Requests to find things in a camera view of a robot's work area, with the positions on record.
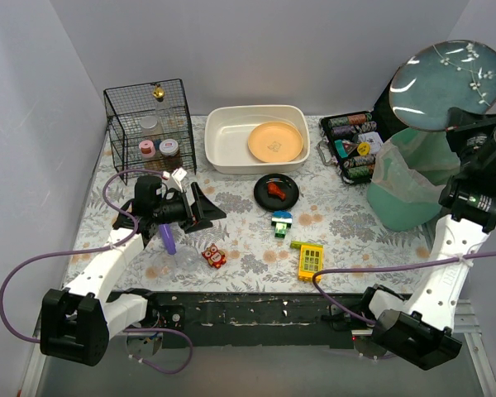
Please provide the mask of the blue ceramic plate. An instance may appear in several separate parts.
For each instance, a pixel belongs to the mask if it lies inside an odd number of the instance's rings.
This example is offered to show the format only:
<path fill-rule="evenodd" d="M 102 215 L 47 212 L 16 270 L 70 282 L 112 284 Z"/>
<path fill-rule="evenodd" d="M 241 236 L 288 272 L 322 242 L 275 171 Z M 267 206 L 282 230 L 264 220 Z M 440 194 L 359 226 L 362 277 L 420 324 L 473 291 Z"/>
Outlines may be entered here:
<path fill-rule="evenodd" d="M 408 127 L 446 128 L 450 108 L 486 113 L 496 102 L 496 51 L 477 41 L 444 41 L 419 51 L 395 73 L 389 105 Z"/>

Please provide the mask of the brown spice jar white lid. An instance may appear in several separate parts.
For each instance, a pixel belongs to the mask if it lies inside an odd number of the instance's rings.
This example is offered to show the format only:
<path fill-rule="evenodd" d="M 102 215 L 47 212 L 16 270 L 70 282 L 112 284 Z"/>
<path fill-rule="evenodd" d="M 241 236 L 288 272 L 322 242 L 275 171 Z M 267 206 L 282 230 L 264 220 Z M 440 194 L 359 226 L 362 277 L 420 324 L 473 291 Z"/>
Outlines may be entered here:
<path fill-rule="evenodd" d="M 159 152 L 167 171 L 176 170 L 183 165 L 179 143 L 175 139 L 163 140 L 159 145 Z"/>

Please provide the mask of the pink lid spice jar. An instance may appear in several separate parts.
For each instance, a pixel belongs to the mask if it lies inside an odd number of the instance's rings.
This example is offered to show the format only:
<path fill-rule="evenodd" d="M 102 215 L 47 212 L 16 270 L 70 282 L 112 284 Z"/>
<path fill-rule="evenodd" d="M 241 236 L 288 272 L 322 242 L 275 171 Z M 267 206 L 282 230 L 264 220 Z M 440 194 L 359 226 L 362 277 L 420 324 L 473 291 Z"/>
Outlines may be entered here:
<path fill-rule="evenodd" d="M 144 159 L 151 159 L 155 157 L 156 149 L 155 144 L 151 140 L 144 140 L 139 143 L 139 150 Z"/>

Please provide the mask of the red drumstick toy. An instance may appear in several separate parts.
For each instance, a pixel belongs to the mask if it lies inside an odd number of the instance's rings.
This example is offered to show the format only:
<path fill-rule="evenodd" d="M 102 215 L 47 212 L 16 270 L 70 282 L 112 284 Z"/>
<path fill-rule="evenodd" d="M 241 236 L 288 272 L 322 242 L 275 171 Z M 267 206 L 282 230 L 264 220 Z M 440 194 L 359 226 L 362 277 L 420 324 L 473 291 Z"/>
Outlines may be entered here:
<path fill-rule="evenodd" d="M 281 201 L 286 199 L 286 193 L 275 182 L 269 182 L 267 184 L 267 192 L 268 195 L 275 196 Z"/>

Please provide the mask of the black small plate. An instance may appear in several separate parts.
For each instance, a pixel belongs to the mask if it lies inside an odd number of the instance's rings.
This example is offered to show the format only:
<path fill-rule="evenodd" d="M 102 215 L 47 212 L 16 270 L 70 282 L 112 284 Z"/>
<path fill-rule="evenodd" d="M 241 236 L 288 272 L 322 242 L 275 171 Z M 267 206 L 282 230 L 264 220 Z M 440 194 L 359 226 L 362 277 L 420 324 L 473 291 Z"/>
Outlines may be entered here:
<path fill-rule="evenodd" d="M 261 177 L 254 186 L 256 203 L 266 211 L 290 210 L 299 199 L 299 187 L 287 175 L 268 174 Z"/>

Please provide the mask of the silver lid spice jar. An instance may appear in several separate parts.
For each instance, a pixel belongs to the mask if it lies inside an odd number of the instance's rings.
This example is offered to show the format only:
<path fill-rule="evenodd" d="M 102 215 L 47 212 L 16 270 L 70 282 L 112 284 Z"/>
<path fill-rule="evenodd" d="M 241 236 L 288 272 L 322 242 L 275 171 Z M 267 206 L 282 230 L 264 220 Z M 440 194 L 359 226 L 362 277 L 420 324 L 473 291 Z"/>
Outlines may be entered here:
<path fill-rule="evenodd" d="M 140 119 L 141 133 L 149 140 L 154 140 L 163 133 L 163 127 L 156 116 L 144 116 Z"/>

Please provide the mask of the yellow bear plate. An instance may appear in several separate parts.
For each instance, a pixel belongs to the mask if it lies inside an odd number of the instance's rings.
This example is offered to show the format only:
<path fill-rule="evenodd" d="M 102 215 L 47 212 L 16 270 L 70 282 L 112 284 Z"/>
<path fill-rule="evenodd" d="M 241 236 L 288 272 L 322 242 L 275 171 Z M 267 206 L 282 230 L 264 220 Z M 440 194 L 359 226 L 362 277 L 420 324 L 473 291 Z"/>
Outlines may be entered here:
<path fill-rule="evenodd" d="M 250 153 L 265 163 L 287 163 L 303 150 L 303 137 L 296 127 L 285 122 L 266 122 L 248 137 Z"/>

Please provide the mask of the glass bottle gold stopper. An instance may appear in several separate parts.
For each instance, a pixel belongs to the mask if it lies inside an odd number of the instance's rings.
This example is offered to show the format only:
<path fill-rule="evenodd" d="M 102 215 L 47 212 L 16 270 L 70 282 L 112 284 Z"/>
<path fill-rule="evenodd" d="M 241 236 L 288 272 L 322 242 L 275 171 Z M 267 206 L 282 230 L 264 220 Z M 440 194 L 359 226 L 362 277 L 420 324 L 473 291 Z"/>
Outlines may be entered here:
<path fill-rule="evenodd" d="M 165 97 L 164 89 L 159 84 L 156 84 L 153 88 L 152 96 L 155 100 L 155 112 L 157 118 L 168 126 L 171 120 L 171 113 L 170 105 Z"/>

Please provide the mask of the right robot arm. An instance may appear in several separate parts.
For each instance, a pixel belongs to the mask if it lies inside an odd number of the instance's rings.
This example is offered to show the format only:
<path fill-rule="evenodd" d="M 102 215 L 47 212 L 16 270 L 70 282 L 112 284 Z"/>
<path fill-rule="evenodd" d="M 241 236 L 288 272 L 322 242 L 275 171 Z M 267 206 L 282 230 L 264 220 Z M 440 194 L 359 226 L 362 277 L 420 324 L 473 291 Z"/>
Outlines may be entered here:
<path fill-rule="evenodd" d="M 425 371 L 460 353 L 455 308 L 473 255 L 496 227 L 496 114 L 451 108 L 446 139 L 460 171 L 441 191 L 446 215 L 436 222 L 427 270 L 407 299 L 382 285 L 362 299 L 363 314 L 375 322 L 373 342 Z"/>

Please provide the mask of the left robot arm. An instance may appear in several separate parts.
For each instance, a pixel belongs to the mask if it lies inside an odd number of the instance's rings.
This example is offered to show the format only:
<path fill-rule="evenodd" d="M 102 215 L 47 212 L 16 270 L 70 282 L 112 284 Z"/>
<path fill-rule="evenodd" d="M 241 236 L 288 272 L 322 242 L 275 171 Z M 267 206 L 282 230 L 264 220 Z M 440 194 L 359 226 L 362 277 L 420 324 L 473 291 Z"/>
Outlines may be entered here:
<path fill-rule="evenodd" d="M 145 297 L 109 295 L 126 267 L 145 250 L 161 225 L 176 223 L 186 233 L 212 226 L 226 214 L 213 204 L 197 183 L 194 201 L 174 177 L 141 176 L 134 197 L 123 205 L 109 237 L 86 268 L 63 289 L 49 290 L 41 307 L 41 352 L 47 356 L 97 365 L 109 341 L 133 323 L 146 318 Z"/>

